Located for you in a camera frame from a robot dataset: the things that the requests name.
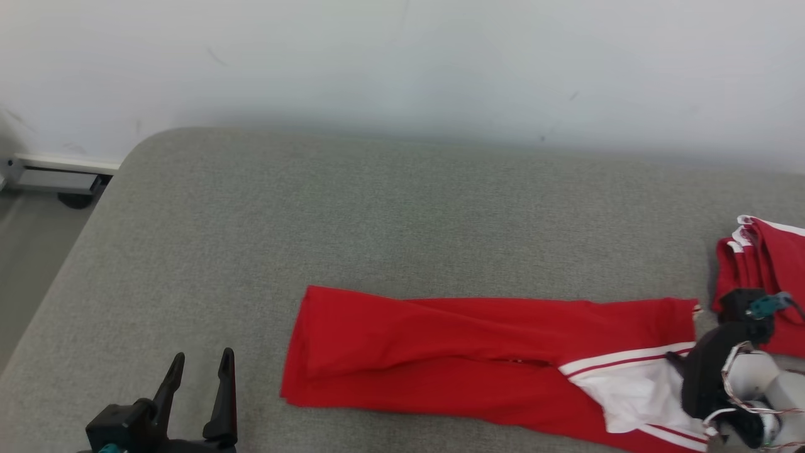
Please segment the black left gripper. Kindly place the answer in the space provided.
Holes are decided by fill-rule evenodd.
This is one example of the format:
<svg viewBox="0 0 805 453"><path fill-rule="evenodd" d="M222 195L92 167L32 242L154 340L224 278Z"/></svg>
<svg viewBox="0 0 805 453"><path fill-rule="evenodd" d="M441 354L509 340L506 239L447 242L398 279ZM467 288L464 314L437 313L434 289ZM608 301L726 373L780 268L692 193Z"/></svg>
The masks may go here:
<svg viewBox="0 0 805 453"><path fill-rule="evenodd" d="M185 355L173 358L157 393L153 397L153 419L169 419L176 391L181 385ZM204 440L161 439L135 453L236 453L238 444L238 402L236 401L235 358L225 348L218 367L218 392L211 418L204 425Z"/></svg>

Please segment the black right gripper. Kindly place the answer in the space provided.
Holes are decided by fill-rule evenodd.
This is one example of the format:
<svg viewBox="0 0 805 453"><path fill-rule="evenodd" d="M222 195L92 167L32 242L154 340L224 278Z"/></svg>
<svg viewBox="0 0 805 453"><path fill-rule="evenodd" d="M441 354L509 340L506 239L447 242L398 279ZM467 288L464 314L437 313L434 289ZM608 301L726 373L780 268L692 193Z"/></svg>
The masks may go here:
<svg viewBox="0 0 805 453"><path fill-rule="evenodd" d="M682 410L692 418L704 419L730 407L722 369L733 347L742 342L767 344L773 333L773 321L725 322L705 333L686 359L666 352L666 360L682 378Z"/></svg>

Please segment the red Bulls 23 shorts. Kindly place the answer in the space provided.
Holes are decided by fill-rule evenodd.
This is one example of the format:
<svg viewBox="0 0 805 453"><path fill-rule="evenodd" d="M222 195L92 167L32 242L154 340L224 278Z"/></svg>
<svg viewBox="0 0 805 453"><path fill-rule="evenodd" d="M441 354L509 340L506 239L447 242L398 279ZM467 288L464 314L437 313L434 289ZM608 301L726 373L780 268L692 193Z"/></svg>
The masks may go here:
<svg viewBox="0 0 805 453"><path fill-rule="evenodd" d="M790 293L794 306L774 315L774 335L764 349L805 359L805 228L741 215L735 232L717 243L716 258L712 311L719 313L719 299L734 289Z"/></svg>

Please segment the red Bulls jersey white sleeves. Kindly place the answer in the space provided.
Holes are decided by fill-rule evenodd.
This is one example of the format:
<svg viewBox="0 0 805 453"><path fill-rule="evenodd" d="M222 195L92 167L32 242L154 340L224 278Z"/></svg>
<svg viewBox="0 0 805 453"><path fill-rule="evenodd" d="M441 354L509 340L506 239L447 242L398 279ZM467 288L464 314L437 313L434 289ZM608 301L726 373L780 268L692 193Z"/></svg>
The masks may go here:
<svg viewBox="0 0 805 453"><path fill-rule="evenodd" d="M695 299L397 300L311 286L280 395L302 407L474 418L630 453L702 453L666 360Z"/></svg>

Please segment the dark grey flat box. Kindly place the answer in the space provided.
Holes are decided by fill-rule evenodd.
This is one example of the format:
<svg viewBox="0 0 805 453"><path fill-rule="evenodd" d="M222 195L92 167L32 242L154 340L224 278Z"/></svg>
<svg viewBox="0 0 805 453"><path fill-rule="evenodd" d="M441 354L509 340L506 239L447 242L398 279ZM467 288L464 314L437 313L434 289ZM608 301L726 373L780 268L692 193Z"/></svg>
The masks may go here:
<svg viewBox="0 0 805 453"><path fill-rule="evenodd" d="M0 167L0 173L14 188L51 193L92 195L102 181L95 173L36 170L14 165Z"/></svg>

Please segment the white baseboard strip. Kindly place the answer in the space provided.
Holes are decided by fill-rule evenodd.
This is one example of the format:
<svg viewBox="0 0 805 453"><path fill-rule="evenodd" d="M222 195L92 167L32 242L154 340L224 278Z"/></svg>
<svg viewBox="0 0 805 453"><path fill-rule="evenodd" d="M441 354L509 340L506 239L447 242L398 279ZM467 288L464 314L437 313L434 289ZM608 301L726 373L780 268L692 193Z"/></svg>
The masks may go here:
<svg viewBox="0 0 805 453"><path fill-rule="evenodd" d="M42 157L42 155L32 155L28 153L18 153L15 155L15 158L26 167L37 167L37 169L48 171L97 173L113 176L118 172L120 167L120 164L108 162L96 162L68 157Z"/></svg>

